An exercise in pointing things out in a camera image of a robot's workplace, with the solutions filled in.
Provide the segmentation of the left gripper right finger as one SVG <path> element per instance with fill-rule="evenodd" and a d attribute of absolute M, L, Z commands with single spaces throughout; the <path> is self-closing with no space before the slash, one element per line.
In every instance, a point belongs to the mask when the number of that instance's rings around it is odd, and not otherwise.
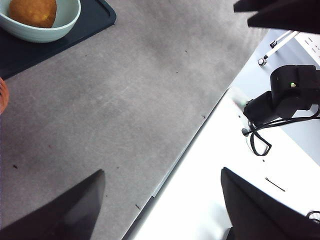
<path fill-rule="evenodd" d="M 320 225 L 272 198 L 229 168 L 220 182 L 233 240 L 318 240 Z"/>

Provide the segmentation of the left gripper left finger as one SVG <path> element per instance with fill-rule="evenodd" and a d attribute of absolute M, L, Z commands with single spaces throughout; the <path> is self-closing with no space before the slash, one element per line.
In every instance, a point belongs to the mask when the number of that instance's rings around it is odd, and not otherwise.
<path fill-rule="evenodd" d="M 51 202 L 0 230 L 2 240 L 89 240 L 99 217 L 105 172 L 97 170 Z"/>

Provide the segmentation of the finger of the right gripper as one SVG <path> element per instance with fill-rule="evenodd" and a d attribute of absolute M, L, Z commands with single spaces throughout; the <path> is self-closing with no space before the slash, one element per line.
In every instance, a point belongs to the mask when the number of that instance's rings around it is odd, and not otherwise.
<path fill-rule="evenodd" d="M 278 0 L 250 17 L 247 25 L 318 33 L 320 31 L 320 2 L 318 0 Z"/>
<path fill-rule="evenodd" d="M 275 0 L 238 0 L 233 5 L 234 12 L 254 12 L 275 3 Z"/>

